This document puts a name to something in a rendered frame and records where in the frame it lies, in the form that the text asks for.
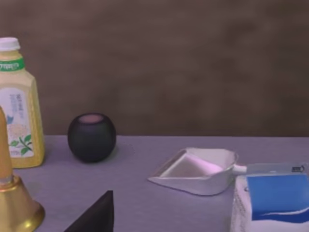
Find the black triangular object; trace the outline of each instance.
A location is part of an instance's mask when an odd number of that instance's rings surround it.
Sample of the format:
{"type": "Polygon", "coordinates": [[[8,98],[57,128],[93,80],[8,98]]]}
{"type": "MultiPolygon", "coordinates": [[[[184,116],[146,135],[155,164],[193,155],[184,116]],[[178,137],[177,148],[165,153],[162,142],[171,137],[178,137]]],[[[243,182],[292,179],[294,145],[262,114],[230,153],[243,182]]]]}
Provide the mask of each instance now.
{"type": "Polygon", "coordinates": [[[64,232],[113,232],[113,191],[107,191],[64,232]]]}

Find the black object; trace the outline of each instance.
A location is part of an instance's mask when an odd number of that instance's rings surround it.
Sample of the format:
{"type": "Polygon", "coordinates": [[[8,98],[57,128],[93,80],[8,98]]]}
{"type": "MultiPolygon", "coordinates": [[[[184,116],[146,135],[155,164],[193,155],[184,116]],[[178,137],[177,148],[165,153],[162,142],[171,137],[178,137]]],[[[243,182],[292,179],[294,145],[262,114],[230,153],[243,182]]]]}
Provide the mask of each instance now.
{"type": "Polygon", "coordinates": [[[115,148],[116,129],[106,115],[83,114],[71,122],[68,143],[72,153],[81,161],[99,162],[115,148]]]}
{"type": "Polygon", "coordinates": [[[113,232],[113,191],[107,191],[64,232],[113,232]]]}

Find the white bottle cap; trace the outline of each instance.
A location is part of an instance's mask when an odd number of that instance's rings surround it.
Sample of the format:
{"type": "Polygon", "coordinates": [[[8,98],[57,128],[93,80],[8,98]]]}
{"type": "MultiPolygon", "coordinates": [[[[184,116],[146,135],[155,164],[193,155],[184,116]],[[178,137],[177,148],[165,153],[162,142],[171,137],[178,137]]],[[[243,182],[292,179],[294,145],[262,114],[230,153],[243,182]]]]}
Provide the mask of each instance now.
{"type": "Polygon", "coordinates": [[[19,49],[20,45],[17,38],[14,37],[0,38],[0,52],[9,52],[19,49]]]}

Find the black round vase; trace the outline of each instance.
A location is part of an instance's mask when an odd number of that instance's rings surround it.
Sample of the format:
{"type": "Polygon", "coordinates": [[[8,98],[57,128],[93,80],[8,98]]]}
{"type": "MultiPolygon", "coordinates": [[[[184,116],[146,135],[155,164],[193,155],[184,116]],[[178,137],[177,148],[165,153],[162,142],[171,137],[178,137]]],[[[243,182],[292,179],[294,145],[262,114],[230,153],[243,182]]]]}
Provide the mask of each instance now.
{"type": "Polygon", "coordinates": [[[115,148],[116,129],[106,115],[79,115],[69,126],[68,143],[71,152],[79,160],[99,162],[106,159],[115,148]]]}

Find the bottle neck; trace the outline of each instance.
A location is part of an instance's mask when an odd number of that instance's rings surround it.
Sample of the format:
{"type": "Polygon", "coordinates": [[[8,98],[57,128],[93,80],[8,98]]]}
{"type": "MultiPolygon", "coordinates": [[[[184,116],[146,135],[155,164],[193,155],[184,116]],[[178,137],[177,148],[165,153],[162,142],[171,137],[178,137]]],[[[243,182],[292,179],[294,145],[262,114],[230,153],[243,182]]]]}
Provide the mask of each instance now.
{"type": "Polygon", "coordinates": [[[24,68],[24,59],[18,51],[0,52],[0,72],[15,72],[24,68]]]}

